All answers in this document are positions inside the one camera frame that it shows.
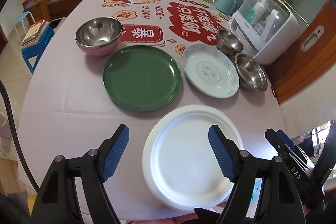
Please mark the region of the small steel bowl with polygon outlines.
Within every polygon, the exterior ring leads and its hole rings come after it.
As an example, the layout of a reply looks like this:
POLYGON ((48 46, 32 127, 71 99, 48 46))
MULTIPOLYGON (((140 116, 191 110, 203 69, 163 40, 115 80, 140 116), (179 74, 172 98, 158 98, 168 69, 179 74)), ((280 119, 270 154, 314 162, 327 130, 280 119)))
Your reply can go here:
POLYGON ((218 30, 216 41, 217 49, 226 55, 235 55, 243 50, 240 39, 225 29, 218 30))

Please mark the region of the light blue stool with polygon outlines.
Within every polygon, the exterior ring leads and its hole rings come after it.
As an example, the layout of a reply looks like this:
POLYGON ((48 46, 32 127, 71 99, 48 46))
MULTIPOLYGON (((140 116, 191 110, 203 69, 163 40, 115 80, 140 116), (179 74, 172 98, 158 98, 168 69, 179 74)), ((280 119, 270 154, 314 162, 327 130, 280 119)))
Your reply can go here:
POLYGON ((23 12, 19 18, 15 20, 14 30, 20 42, 22 42, 24 38, 22 33, 25 35, 28 33, 28 30, 31 27, 30 22, 36 23, 36 20, 30 11, 23 12))

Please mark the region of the white sterilizer cabinet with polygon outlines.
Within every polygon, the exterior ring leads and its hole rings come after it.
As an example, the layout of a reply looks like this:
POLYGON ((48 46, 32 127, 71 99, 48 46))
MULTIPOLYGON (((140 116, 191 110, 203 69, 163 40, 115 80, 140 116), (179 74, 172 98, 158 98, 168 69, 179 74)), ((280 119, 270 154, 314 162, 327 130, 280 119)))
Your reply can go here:
POLYGON ((243 52, 270 65, 298 38, 300 26, 280 0, 245 0, 228 22, 242 38, 243 52))

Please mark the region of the blue patterned porcelain plate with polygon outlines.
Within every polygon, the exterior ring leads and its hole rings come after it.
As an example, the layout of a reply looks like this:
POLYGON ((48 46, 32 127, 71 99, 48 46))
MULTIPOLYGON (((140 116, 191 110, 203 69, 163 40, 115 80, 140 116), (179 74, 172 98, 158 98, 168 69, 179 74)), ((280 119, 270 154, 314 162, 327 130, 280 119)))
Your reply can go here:
POLYGON ((239 89, 239 76, 233 62, 213 46, 187 47, 182 54, 182 66, 190 83, 212 98, 230 98, 239 89))

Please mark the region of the wide steel bowl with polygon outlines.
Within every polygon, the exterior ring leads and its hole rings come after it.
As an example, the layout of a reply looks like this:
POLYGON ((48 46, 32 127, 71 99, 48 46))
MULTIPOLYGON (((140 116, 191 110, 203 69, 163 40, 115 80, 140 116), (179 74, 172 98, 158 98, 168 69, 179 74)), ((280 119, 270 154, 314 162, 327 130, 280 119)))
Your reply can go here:
POLYGON ((240 87, 247 91, 265 92, 268 80, 262 66, 245 53, 234 57, 234 65, 239 75, 240 87))

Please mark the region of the stack of books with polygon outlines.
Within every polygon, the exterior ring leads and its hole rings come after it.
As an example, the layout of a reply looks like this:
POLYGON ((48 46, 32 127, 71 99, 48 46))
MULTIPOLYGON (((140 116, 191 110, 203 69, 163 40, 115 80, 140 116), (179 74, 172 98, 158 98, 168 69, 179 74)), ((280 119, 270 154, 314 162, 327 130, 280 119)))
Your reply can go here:
POLYGON ((21 42, 22 48, 28 48, 36 45, 48 26, 49 22, 45 21, 44 19, 34 23, 26 33, 23 41, 21 42))

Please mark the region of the teal round container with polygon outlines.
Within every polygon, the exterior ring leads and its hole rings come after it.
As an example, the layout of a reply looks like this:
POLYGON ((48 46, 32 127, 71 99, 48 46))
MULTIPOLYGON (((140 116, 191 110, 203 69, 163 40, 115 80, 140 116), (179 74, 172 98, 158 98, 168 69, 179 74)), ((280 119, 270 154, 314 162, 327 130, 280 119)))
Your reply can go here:
POLYGON ((235 5, 236 0, 218 0, 215 7, 223 14, 231 15, 235 5))

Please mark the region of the blue plastic stool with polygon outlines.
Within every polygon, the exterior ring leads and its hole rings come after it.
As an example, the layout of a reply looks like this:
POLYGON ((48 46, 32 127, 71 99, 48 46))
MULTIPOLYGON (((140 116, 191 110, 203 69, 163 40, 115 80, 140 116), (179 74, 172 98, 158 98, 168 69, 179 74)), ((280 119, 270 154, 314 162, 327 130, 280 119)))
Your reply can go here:
POLYGON ((50 26, 48 26, 35 45, 21 49, 23 60, 25 61, 29 71, 32 74, 34 73, 34 70, 37 67, 39 60, 41 59, 43 52, 45 51, 54 34, 54 30, 50 26), (35 57, 36 59, 34 64, 31 65, 30 59, 32 59, 33 57, 35 57))

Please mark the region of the white paper plate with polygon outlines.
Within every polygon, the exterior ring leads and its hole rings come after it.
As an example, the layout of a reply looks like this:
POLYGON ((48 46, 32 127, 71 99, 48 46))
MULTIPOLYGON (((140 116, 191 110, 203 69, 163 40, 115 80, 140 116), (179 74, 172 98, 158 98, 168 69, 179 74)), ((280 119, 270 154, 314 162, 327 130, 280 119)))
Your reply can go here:
POLYGON ((143 176, 153 196, 167 207, 185 212, 196 207, 208 209, 230 195, 233 184, 223 176, 209 144, 212 125, 242 148, 240 134, 228 116, 203 105, 169 112, 147 137, 143 176))

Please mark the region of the green plate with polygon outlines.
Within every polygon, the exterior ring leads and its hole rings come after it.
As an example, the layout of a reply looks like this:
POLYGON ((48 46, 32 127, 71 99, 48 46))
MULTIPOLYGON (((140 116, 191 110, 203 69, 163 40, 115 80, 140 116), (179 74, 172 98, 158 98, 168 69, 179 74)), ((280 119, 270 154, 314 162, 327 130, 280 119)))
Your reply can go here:
POLYGON ((175 60, 152 46, 129 46, 106 62, 102 79, 111 100, 129 110, 151 111, 171 102, 182 86, 175 60))

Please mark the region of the wooden tv console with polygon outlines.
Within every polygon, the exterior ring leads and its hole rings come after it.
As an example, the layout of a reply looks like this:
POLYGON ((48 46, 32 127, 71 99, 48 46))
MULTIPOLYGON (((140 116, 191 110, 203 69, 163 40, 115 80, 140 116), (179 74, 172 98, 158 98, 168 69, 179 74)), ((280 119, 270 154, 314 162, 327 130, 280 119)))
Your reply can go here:
POLYGON ((67 17, 83 0, 38 0, 27 10, 36 21, 48 22, 67 17))

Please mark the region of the pink steel bowl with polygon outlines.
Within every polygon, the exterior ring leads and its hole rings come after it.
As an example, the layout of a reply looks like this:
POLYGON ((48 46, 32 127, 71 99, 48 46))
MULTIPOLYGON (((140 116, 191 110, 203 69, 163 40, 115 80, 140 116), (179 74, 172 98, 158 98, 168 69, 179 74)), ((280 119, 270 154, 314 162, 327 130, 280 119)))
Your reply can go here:
POLYGON ((112 53, 120 43, 122 24, 111 17, 91 19, 79 27, 76 44, 88 56, 104 57, 112 53))

